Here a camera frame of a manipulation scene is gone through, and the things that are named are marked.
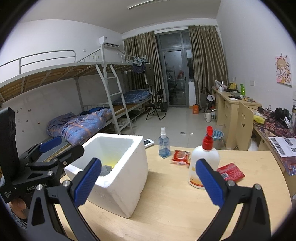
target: blue checkered bedding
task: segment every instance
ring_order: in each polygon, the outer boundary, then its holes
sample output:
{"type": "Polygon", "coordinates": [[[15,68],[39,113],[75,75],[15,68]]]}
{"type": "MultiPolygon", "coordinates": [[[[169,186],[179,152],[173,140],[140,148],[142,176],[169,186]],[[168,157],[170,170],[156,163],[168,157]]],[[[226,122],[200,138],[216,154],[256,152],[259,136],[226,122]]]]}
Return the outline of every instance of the blue checkered bedding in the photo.
{"type": "MultiPolygon", "coordinates": [[[[148,90],[127,91],[123,96],[126,104],[138,104],[140,101],[147,99],[152,93],[148,90]]],[[[113,105],[122,105],[121,97],[113,101],[113,105]]]]}
{"type": "Polygon", "coordinates": [[[111,117],[111,109],[82,116],[70,112],[51,120],[47,124],[46,133],[51,137],[63,137],[71,145],[82,144],[96,134],[111,117]]]}

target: brown curtain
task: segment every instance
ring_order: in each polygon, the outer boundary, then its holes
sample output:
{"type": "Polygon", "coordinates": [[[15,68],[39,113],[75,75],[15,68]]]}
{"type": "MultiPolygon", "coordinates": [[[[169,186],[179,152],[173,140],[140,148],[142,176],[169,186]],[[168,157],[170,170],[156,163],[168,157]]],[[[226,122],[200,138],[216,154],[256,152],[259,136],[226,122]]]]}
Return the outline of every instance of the brown curtain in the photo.
{"type": "Polygon", "coordinates": [[[205,93],[205,87],[211,91],[215,80],[228,83],[227,67],[215,26],[189,26],[189,34],[196,101],[199,103],[199,93],[205,93]]]}
{"type": "MultiPolygon", "coordinates": [[[[156,38],[154,32],[149,32],[145,34],[140,34],[134,37],[130,37],[124,40],[124,51],[127,55],[132,55],[136,57],[147,56],[148,62],[153,64],[155,80],[154,80],[154,90],[158,91],[162,88],[162,73],[160,67],[160,60],[158,54],[158,48],[156,43],[156,38]]],[[[131,73],[130,88],[143,89],[146,88],[144,75],[131,73]]]]}

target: ceiling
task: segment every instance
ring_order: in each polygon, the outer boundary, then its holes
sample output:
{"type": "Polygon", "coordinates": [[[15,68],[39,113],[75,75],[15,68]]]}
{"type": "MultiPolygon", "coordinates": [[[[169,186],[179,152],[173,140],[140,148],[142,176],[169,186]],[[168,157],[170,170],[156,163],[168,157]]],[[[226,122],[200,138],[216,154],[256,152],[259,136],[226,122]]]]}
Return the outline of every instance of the ceiling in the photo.
{"type": "Polygon", "coordinates": [[[168,0],[128,10],[146,0],[39,0],[21,22],[65,19],[125,33],[135,28],[189,18],[216,18],[221,0],[168,0]]]}

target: bed ladder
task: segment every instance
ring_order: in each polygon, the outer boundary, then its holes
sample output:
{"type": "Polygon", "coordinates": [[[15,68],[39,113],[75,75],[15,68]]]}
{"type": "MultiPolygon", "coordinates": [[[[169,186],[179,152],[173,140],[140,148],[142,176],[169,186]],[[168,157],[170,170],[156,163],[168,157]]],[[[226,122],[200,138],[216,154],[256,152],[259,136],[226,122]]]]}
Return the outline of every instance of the bed ladder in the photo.
{"type": "Polygon", "coordinates": [[[103,71],[104,75],[102,74],[102,72],[101,72],[98,65],[96,65],[96,70],[98,71],[98,73],[99,73],[99,75],[100,75],[100,77],[101,77],[101,79],[103,81],[103,85],[104,85],[104,88],[105,88],[105,91],[106,91],[106,94],[107,94],[107,98],[108,98],[108,102],[109,102],[109,107],[110,107],[110,109],[112,111],[113,123],[114,123],[114,126],[115,126],[116,134],[121,134],[121,131],[125,127],[129,126],[130,129],[131,129],[131,135],[133,135],[133,129],[132,129],[132,126],[131,126],[131,119],[129,118],[129,115],[128,115],[128,109],[126,108],[126,102],[124,100],[124,96],[123,96],[123,93],[122,93],[122,89],[121,89],[121,85],[120,85],[118,75],[116,74],[112,64],[110,64],[110,68],[111,68],[112,73],[114,75],[113,77],[108,77],[107,76],[107,65],[105,65],[103,67],[104,67],[104,71],[103,71]],[[109,79],[112,79],[112,80],[116,79],[119,92],[114,93],[114,94],[110,94],[110,91],[109,91],[109,79]],[[115,96],[115,95],[121,95],[121,100],[122,100],[122,104],[123,104],[123,108],[119,109],[116,112],[114,111],[113,103],[112,103],[112,100],[111,100],[111,97],[115,96]],[[119,127],[116,114],[122,112],[123,110],[125,110],[125,113],[126,113],[127,123],[125,125],[119,127]]]}

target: window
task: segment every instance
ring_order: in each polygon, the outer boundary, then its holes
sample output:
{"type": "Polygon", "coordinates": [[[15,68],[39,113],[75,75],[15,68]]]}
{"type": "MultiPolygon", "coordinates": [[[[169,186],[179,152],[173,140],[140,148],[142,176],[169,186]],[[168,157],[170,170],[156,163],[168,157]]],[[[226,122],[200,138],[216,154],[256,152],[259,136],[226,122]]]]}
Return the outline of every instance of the window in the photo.
{"type": "Polygon", "coordinates": [[[188,32],[182,33],[184,47],[191,47],[190,36],[188,32]]]}
{"type": "Polygon", "coordinates": [[[189,79],[193,81],[194,73],[193,73],[193,61],[192,61],[191,49],[186,49],[186,54],[187,54],[187,63],[188,63],[188,70],[189,70],[189,79]]]}
{"type": "Polygon", "coordinates": [[[160,35],[159,40],[162,49],[182,47],[180,33],[160,35]]]}

